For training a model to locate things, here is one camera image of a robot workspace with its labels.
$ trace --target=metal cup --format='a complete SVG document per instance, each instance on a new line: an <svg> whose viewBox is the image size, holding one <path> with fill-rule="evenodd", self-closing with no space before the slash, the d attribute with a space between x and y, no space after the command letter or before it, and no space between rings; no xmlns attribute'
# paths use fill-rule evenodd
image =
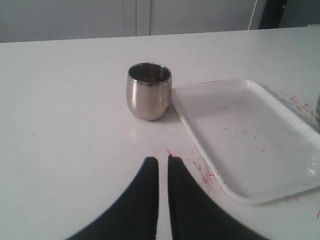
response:
<svg viewBox="0 0 320 240"><path fill-rule="evenodd" d="M128 70L126 103L130 112L143 120L160 118L171 105L172 74L169 68L151 62Z"/></svg>

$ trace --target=cabinet door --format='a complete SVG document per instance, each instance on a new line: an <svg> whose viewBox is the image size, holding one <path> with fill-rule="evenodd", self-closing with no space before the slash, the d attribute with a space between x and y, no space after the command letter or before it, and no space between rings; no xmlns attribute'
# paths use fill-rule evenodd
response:
<svg viewBox="0 0 320 240"><path fill-rule="evenodd" d="M134 36L135 0L1 0L0 42Z"/></svg>
<svg viewBox="0 0 320 240"><path fill-rule="evenodd" d="M150 0L150 35L247 30L256 0Z"/></svg>

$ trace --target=table surface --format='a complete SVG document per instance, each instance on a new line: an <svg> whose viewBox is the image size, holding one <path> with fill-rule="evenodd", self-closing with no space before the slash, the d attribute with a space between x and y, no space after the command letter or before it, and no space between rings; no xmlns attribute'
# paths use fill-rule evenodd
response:
<svg viewBox="0 0 320 240"><path fill-rule="evenodd" d="M0 239L69 237L120 196L147 156L159 160L157 239L171 239L168 153L263 236L319 239L319 189L261 205L236 202L214 177L203 181L209 168L173 107L147 122L130 114L125 98L128 68L156 62L171 69L174 87L256 81L319 131L319 39L320 27L303 27L1 43Z"/></svg>

